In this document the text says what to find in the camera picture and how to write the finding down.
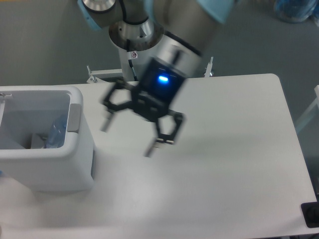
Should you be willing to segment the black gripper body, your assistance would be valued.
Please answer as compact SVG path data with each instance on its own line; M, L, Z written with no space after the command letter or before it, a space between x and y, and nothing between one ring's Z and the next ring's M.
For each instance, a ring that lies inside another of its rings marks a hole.
M151 122L166 116L184 81L184 76L153 58L131 89L133 112Z

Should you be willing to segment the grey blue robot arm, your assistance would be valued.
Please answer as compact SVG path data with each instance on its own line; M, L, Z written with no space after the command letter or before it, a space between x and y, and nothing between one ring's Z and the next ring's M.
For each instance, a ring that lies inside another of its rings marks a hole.
M198 68L215 32L229 16L232 0L80 0L93 29L108 28L122 56L122 75L102 100L109 113L132 110L154 123L159 144L174 144L184 115L170 104Z

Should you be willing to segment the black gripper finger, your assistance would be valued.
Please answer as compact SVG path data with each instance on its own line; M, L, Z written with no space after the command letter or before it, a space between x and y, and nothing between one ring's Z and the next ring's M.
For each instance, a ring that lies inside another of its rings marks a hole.
M180 132L180 129L184 123L185 115L181 112L168 112L167 116L172 119L172 126L165 132L161 126L161 118L157 118L154 121L155 125L155 136L151 140L150 145L147 147L144 156L151 157L156 148L162 145L169 144L174 145L176 142L176 137Z
M134 85L129 84L125 80L118 79L115 81L111 89L107 92L107 94L101 101L101 104L106 107L106 111L109 113L105 123L101 127L101 131L106 132L108 130L108 127L110 126L116 112L126 109L133 110L134 104L132 99L121 104L115 104L112 102L112 95L117 90L127 90L130 92L130 96L132 96L132 90L134 89L134 87Z

